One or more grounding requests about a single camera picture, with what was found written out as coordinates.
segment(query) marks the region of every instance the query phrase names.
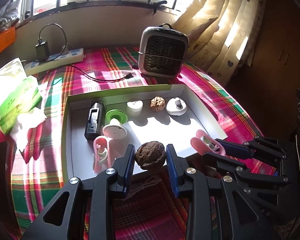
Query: wooden cabinet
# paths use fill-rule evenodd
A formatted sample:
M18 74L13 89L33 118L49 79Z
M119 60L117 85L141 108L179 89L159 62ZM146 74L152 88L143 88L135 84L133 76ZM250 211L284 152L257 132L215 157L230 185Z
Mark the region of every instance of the wooden cabinet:
M297 126L300 9L293 0L266 3L252 66L239 69L226 89L266 136L288 139Z

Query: pink plastic toy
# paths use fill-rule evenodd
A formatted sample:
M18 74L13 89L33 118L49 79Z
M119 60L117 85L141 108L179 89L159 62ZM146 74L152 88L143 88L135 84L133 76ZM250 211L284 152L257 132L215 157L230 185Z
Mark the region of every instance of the pink plastic toy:
M206 152L214 152L222 156L226 155L224 147L203 130L197 130L195 137L190 140L190 144L200 155Z
M93 142L94 159L93 170L95 173L100 173L107 168L110 168L111 158L109 149L109 138L106 136L98 136Z

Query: portable air cooler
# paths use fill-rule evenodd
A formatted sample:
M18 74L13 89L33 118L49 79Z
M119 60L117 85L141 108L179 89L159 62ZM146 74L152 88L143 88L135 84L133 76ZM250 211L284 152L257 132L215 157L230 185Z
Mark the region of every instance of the portable air cooler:
M169 24L148 27L141 38L139 70L149 76L175 78L185 61L188 37Z

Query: walnut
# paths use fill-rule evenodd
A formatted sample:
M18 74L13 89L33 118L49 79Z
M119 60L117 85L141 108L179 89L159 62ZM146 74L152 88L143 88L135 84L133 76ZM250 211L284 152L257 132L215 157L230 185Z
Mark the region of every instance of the walnut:
M141 145L134 158L143 170L155 171L160 169L166 160L164 145L157 141Z
M152 111L162 111L165 107L166 103L163 98L161 97L155 97L150 102L150 108Z

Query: white round disc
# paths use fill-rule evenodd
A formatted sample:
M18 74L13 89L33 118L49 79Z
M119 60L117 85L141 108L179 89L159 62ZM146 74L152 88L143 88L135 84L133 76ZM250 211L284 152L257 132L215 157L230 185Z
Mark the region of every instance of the white round disc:
M127 135L127 130L121 125L108 124L103 127L103 134L112 139L122 139Z
M127 112L129 115L137 116L141 113L143 102L138 99L131 99L127 102Z

